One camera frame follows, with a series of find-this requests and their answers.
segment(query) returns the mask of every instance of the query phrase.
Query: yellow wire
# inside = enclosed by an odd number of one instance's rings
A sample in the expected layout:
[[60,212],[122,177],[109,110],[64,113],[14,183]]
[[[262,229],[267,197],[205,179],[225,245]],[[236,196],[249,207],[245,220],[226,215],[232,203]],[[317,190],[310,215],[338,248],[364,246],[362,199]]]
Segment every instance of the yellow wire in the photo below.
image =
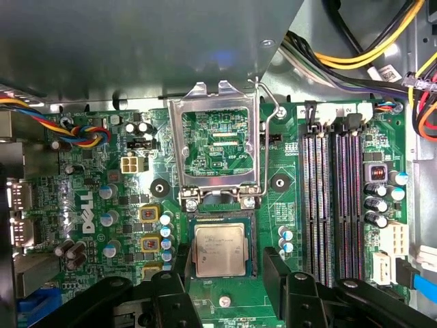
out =
[[385,40],[381,45],[377,46],[374,50],[365,53],[361,56],[354,57],[354,58],[337,58],[337,57],[331,57],[327,55],[323,55],[321,53],[315,53],[317,57],[323,62],[330,62],[330,64],[334,63],[340,63],[340,64],[353,64],[353,63],[359,63],[362,61],[365,61],[366,59],[369,59],[370,57],[373,58],[373,60],[377,57],[379,57],[381,54],[385,52],[385,50],[392,44],[396,39],[401,35],[401,33],[407,28],[407,26],[411,23],[411,21],[415,18],[419,10],[422,8],[423,4],[425,3],[425,0],[417,0],[416,4],[413,8],[407,13],[405,19],[402,21],[401,25],[397,28],[397,30],[387,39]]
[[97,146],[98,143],[102,141],[102,139],[103,139],[102,137],[98,137],[98,138],[96,138],[96,140],[94,140],[89,145],[78,145],[78,146],[82,147],[82,148],[93,148],[93,147]]
[[21,106],[26,107],[26,108],[30,108],[30,106],[27,103],[25,103],[24,101],[14,99],[14,98],[0,99],[0,104],[17,104],[17,105],[21,105]]
[[[426,63],[423,64],[422,67],[420,67],[416,74],[415,77],[420,77],[422,75],[423,72],[425,72],[425,70],[431,66],[431,64],[437,60],[437,53],[434,53],[431,58],[428,59],[428,61]],[[414,97],[413,97],[413,88],[409,87],[408,88],[408,102],[410,103],[411,108],[413,108],[414,106]]]

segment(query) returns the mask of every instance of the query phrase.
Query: cable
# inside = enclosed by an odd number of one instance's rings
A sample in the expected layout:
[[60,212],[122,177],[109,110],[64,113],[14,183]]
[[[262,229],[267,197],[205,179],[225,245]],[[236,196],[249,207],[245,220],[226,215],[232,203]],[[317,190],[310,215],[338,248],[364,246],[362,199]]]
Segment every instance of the cable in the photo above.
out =
[[107,129],[97,126],[75,126],[71,131],[62,128],[18,99],[0,98],[0,108],[29,115],[43,127],[56,134],[61,140],[82,148],[96,147],[109,142],[111,139],[111,133]]
[[320,59],[320,61],[332,68],[342,69],[342,70],[351,70],[355,68],[360,68],[370,62],[372,62],[374,59],[378,58],[385,52],[385,50],[392,44],[396,39],[399,37],[399,35],[407,28],[407,26],[411,23],[411,21],[415,18],[419,10],[422,8],[423,4],[425,3],[425,0],[417,0],[415,5],[412,7],[412,9],[407,13],[405,19],[402,21],[401,25],[398,27],[398,29],[390,36],[388,37],[382,44],[374,48],[373,50],[370,50],[369,52],[366,52],[363,55],[360,55],[358,57],[353,58],[337,58],[337,57],[331,57],[327,55],[323,55],[321,53],[315,53],[315,55]]

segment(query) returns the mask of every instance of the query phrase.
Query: white connector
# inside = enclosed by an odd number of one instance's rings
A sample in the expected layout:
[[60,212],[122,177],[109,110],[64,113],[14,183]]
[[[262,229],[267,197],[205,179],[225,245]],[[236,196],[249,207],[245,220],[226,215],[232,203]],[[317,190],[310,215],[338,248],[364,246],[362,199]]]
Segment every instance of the white connector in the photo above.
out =
[[135,174],[144,172],[144,157],[122,157],[120,169],[122,174]]
[[389,221],[386,228],[380,229],[380,249],[390,257],[408,255],[409,246],[408,225]]
[[384,253],[373,253],[373,275],[372,280],[381,286],[391,283],[391,259]]

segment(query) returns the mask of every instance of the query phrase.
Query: red wire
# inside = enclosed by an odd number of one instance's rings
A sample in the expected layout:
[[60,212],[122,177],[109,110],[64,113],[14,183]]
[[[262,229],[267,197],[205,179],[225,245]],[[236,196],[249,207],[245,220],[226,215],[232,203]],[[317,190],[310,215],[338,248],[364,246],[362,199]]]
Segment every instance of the red wire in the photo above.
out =
[[[437,81],[437,73],[434,74],[434,76],[432,77],[431,81],[432,82],[436,82]],[[426,100],[428,99],[428,96],[429,96],[429,92],[425,92],[422,95],[421,102],[419,103],[419,111],[422,111],[423,106],[425,106]],[[425,122],[425,126],[427,128],[432,129],[432,130],[437,130],[437,125],[433,125],[433,124],[429,123],[428,121]]]

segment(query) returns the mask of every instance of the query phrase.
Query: electrolytic capacitor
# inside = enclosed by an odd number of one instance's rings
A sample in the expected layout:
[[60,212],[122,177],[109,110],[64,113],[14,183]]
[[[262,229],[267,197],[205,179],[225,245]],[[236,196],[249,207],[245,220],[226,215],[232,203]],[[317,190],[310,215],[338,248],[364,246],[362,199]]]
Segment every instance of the electrolytic capacitor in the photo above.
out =
[[364,192],[369,196],[384,197],[387,194],[387,188],[383,184],[368,183],[364,187]]
[[290,241],[293,239],[293,232],[287,228],[285,225],[282,225],[278,229],[278,234],[282,238],[284,238],[286,241]]
[[164,262],[170,262],[173,259],[173,253],[174,253],[173,248],[167,249],[163,252],[161,258],[163,259]]
[[67,269],[77,270],[86,261],[87,261],[87,256],[84,253],[81,253],[74,260],[67,262]]
[[136,135],[138,133],[138,126],[133,123],[127,123],[124,129],[127,133],[132,133],[133,135]]
[[154,132],[154,128],[149,123],[141,122],[140,124],[138,124],[138,131],[141,134],[147,133],[148,135],[151,135]]
[[284,250],[285,253],[293,252],[293,244],[289,241],[286,241],[284,238],[279,239],[279,247]]
[[104,199],[109,200],[118,194],[118,188],[115,184],[109,183],[106,186],[101,186],[98,190],[98,195]]
[[104,227],[110,227],[114,223],[117,223],[119,214],[116,210],[109,210],[107,213],[102,214],[100,217],[100,223]]
[[376,214],[371,211],[366,213],[364,221],[380,229],[384,229],[389,225],[389,220],[384,215]]
[[55,140],[50,144],[50,148],[56,152],[69,152],[72,149],[72,145],[69,142]]
[[85,171],[82,165],[67,165],[65,172],[67,175],[71,176],[73,174],[82,174]]
[[398,202],[405,198],[405,191],[399,187],[388,186],[387,197],[389,197],[391,200]]
[[78,241],[66,252],[67,259],[74,260],[77,256],[79,256],[80,253],[85,251],[86,247],[87,245],[83,241]]
[[166,225],[170,224],[170,221],[171,221],[171,213],[170,213],[170,212],[164,212],[164,213],[160,216],[159,221],[160,221],[160,223],[161,223],[163,226],[166,226]]
[[364,207],[379,213],[385,213],[389,209],[389,205],[384,200],[372,197],[364,201]]
[[64,256],[66,251],[68,251],[71,247],[73,247],[74,241],[71,239],[66,239],[62,244],[56,246],[55,248],[55,255],[56,256]]
[[109,243],[106,244],[106,246],[103,248],[103,255],[107,258],[113,258],[117,255],[117,253],[122,248],[122,244],[113,239],[112,241],[109,241]]
[[395,186],[405,186],[408,183],[408,174],[406,172],[390,171],[389,182]]

